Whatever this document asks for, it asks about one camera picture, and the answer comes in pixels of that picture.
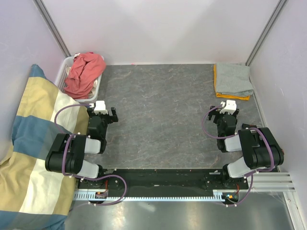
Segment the salmon pink t shirt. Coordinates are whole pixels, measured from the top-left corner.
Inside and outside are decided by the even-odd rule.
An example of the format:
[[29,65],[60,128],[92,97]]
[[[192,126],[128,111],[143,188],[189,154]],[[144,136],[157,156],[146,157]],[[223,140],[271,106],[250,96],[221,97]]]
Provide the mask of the salmon pink t shirt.
[[73,99],[88,99],[94,87],[94,82],[106,69],[106,63],[101,55],[87,52],[77,53],[65,79],[64,91]]

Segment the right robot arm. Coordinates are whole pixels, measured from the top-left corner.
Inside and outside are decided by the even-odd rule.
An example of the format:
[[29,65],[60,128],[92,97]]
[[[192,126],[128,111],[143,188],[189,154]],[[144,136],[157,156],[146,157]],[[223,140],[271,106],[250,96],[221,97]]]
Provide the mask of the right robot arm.
[[233,105],[221,103],[211,106],[203,117],[212,120],[217,127],[217,136],[208,136],[217,140],[217,148],[221,152],[242,152],[242,157],[233,163],[223,166],[220,184],[224,188],[232,188],[237,179],[251,176],[259,172],[271,172],[284,162],[284,152],[268,127],[257,127],[243,124],[236,130],[239,109]]

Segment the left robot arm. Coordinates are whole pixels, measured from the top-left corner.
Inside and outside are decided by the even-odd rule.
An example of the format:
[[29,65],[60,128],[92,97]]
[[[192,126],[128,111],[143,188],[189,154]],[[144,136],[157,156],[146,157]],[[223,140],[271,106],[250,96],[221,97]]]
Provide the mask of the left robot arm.
[[84,159],[85,154],[102,154],[107,145],[108,125],[118,122],[116,108],[98,109],[98,104],[87,108],[89,121],[85,135],[59,133],[45,160],[45,169],[81,180],[88,180],[94,188],[105,184],[104,169]]

